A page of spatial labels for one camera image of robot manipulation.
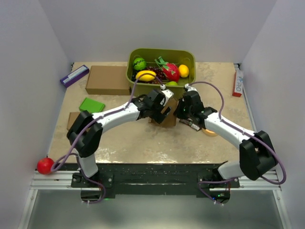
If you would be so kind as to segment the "brown snack wrapper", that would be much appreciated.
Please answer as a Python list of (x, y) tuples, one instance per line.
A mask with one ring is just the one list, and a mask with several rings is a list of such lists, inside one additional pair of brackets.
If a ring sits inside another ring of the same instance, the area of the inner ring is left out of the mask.
[(180, 119), (179, 122), (180, 122), (180, 123), (183, 123), (183, 124), (185, 124), (185, 125), (187, 125), (187, 126), (189, 126), (190, 128), (192, 128), (192, 129), (194, 129), (194, 130), (196, 130), (196, 131), (200, 131), (200, 130), (201, 130), (201, 128), (200, 128), (199, 126), (195, 125), (195, 124), (194, 124), (192, 121), (190, 121), (190, 120)]

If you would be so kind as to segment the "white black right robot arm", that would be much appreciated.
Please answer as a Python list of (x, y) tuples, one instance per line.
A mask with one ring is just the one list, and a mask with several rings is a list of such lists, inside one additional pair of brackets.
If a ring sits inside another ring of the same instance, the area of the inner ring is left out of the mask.
[(244, 129), (219, 116), (217, 110), (203, 105), (196, 89), (185, 90), (175, 115), (215, 132), (239, 150), (239, 160), (224, 162), (215, 169), (212, 181), (217, 187), (224, 187), (229, 179), (235, 177), (246, 176), (250, 180), (257, 180), (278, 164), (270, 152), (274, 147), (268, 133)]

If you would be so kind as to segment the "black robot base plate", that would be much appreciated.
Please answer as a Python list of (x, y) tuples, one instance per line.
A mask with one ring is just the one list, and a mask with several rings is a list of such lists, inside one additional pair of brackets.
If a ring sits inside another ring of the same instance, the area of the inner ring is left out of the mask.
[(236, 178), (228, 184), (207, 184), (217, 164), (98, 164), (92, 179), (102, 183), (106, 197), (116, 195), (189, 195), (203, 198), (203, 189), (224, 201), (229, 189), (239, 188)]

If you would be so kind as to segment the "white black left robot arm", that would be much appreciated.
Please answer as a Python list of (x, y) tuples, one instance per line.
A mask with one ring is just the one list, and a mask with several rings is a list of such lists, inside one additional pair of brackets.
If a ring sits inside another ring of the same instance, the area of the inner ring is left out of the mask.
[(126, 122), (151, 118), (162, 123), (171, 108), (166, 107), (173, 98), (169, 89), (156, 89), (131, 99), (129, 102), (106, 112), (90, 114), (83, 111), (67, 133), (67, 138), (79, 156), (79, 163), (83, 171), (82, 182), (88, 187), (98, 184), (98, 167), (95, 161), (95, 152), (99, 147), (102, 134)]

